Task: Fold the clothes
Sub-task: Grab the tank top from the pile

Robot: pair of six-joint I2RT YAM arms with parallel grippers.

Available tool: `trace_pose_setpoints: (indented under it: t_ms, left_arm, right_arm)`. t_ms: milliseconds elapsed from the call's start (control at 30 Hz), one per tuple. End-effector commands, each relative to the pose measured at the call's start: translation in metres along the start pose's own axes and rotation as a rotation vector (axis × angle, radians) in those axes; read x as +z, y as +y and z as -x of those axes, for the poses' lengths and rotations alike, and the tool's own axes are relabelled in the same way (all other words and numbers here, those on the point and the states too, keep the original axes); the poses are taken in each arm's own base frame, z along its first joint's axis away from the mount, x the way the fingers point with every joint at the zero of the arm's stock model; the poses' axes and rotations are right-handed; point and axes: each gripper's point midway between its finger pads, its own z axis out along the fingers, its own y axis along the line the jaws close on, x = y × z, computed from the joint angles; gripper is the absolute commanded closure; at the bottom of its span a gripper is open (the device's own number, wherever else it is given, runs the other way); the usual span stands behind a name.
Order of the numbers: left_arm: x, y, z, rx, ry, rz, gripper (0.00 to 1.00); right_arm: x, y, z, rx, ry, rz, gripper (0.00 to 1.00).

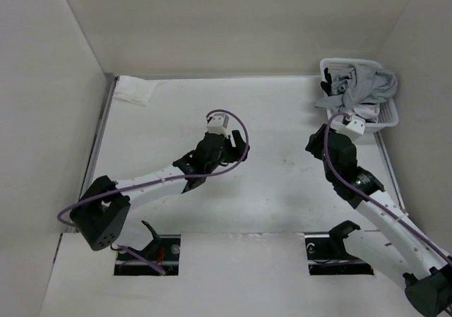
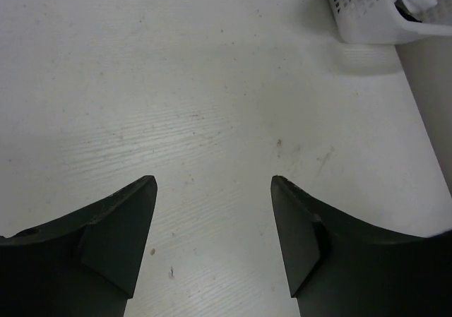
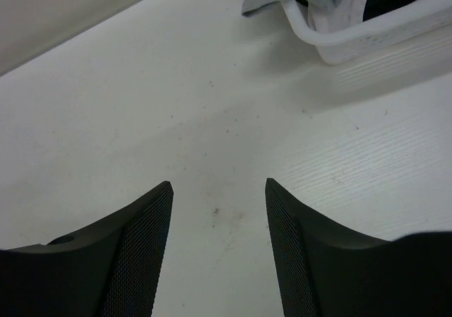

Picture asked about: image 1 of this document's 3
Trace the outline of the grey tank top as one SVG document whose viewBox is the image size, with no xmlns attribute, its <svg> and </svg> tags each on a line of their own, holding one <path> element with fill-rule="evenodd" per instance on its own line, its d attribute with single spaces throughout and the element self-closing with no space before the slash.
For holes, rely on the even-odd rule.
<svg viewBox="0 0 452 317">
<path fill-rule="evenodd" d="M 332 113 L 351 110 L 356 104 L 381 104 L 398 91 L 398 78 L 392 71 L 351 64 L 332 76 L 333 95 L 322 97 L 315 106 Z"/>
</svg>

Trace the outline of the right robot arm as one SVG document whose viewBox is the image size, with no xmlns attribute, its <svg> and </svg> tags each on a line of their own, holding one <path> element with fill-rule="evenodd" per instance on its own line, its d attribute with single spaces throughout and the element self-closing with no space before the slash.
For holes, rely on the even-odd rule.
<svg viewBox="0 0 452 317">
<path fill-rule="evenodd" d="M 349 137 L 323 124 L 305 147 L 321 160 L 336 194 L 367 218 L 386 243 L 347 220 L 329 231 L 329 252 L 354 256 L 396 283 L 422 316 L 451 312 L 451 255 L 415 225 L 386 192 L 383 184 L 357 164 Z"/>
</svg>

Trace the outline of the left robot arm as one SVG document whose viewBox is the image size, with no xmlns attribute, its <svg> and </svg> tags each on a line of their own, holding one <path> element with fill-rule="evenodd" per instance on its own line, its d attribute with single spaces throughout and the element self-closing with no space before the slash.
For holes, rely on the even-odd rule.
<svg viewBox="0 0 452 317">
<path fill-rule="evenodd" d="M 134 213 L 160 198 L 188 193 L 243 162 L 249 137 L 233 130 L 231 135 L 205 133 L 196 148 L 170 166 L 132 179 L 113 181 L 107 176 L 94 180 L 69 217 L 94 251 L 114 244 L 134 250 L 142 259 L 158 252 L 157 233 Z"/>
</svg>

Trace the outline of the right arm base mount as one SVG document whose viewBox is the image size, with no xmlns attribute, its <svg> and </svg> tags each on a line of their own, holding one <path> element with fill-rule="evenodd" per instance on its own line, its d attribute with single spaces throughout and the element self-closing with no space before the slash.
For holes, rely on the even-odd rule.
<svg viewBox="0 0 452 317">
<path fill-rule="evenodd" d="M 359 225 L 345 221 L 329 232 L 304 235 L 308 271 L 312 276 L 322 275 L 374 275 L 374 269 L 361 259 L 351 256 L 344 240 L 348 234 L 360 230 Z"/>
</svg>

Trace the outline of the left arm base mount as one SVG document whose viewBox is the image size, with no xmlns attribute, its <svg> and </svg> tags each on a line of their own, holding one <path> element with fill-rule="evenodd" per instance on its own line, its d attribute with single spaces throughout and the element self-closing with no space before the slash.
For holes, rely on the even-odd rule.
<svg viewBox="0 0 452 317">
<path fill-rule="evenodd" d="M 110 246 L 115 251 L 115 276 L 178 276 L 182 236 L 180 234 L 159 234 L 146 221 L 142 220 L 146 245 L 138 250 L 127 246 L 133 253 L 145 258 L 143 262 L 133 254 L 125 252 L 119 245 Z"/>
</svg>

